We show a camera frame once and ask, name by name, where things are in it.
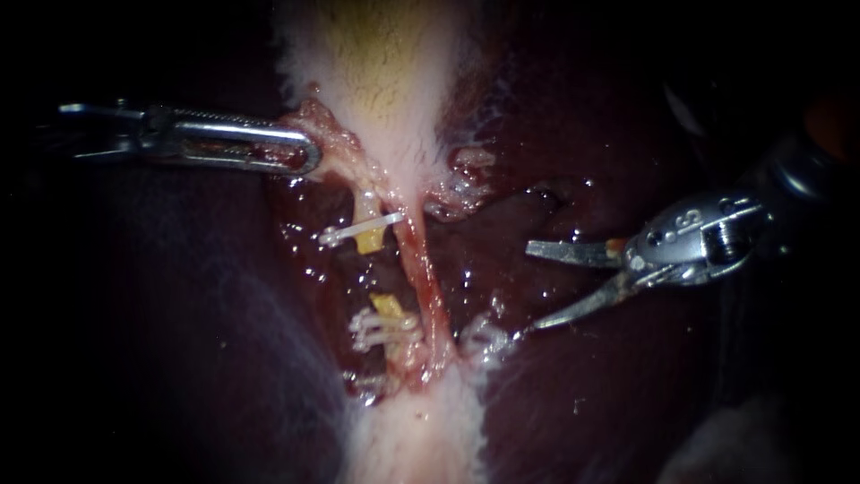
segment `dark background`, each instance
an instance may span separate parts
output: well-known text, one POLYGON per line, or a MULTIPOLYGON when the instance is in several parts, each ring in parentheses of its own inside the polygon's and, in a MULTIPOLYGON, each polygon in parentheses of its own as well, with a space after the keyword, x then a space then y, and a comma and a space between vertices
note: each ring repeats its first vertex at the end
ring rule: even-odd
MULTIPOLYGON (((655 82, 673 82, 702 113, 719 156, 734 164, 733 176, 815 94, 857 86, 855 25, 850 15, 821 3, 794 11, 705 5, 637 12, 621 4, 576 12, 549 6, 545 14, 588 16, 595 42, 634 49, 653 66, 655 82)), ((12 76, 23 80, 28 124, 48 116, 58 101, 116 97, 280 113, 268 1, 22 7, 23 16, 9 20, 22 27, 9 47, 20 57, 12 76)), ((13 460, 36 479, 206 479, 211 457, 189 450, 194 441, 181 436, 181 415, 146 404, 168 389, 148 368, 135 366, 143 358, 124 354, 127 341, 106 340, 105 334, 116 335, 100 326, 108 322, 82 320, 98 312, 98 295, 87 288, 99 277, 93 261, 103 257, 87 241, 106 230, 93 213, 90 169, 34 152, 9 163, 4 394, 13 460), (111 364, 118 361, 125 367, 111 364)), ((856 216, 849 208, 823 217, 789 264, 765 266, 738 282, 750 309, 737 321, 750 321, 752 329, 735 341, 736 352, 747 356, 732 360, 737 394, 726 398, 759 389, 788 394, 790 432, 814 470, 809 480, 850 464, 839 443, 840 435, 853 437, 846 422, 855 413, 849 334, 856 320, 850 237, 856 216)))

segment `scissors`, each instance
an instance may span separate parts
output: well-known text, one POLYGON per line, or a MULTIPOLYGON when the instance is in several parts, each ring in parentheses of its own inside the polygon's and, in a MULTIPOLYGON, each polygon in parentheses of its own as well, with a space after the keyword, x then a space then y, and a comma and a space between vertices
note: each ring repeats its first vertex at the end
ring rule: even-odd
POLYGON ((585 267, 616 269, 596 291, 527 332, 577 322, 645 289, 698 286, 742 270, 756 255, 776 260, 823 212, 853 193, 856 170, 804 131, 780 136, 737 185, 674 203, 630 238, 596 244, 530 240, 526 254, 585 267))
POLYGON ((67 103, 56 107, 33 136, 48 154, 90 162, 143 160, 171 166, 304 175, 322 158, 297 129, 254 117, 120 99, 115 106, 67 103))
POLYGON ((527 255, 617 273, 587 297, 533 321, 527 331, 576 322, 645 289, 697 286, 738 271, 766 221, 755 193, 734 189, 683 199, 630 238, 593 244, 530 240, 527 255))

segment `yellow fat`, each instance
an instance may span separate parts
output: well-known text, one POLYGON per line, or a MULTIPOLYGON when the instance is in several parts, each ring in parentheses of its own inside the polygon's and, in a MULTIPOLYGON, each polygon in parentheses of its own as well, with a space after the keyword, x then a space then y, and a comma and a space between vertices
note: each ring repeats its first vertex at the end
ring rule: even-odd
POLYGON ((403 317, 403 308, 393 294, 370 293, 370 302, 379 315, 386 317, 403 317))

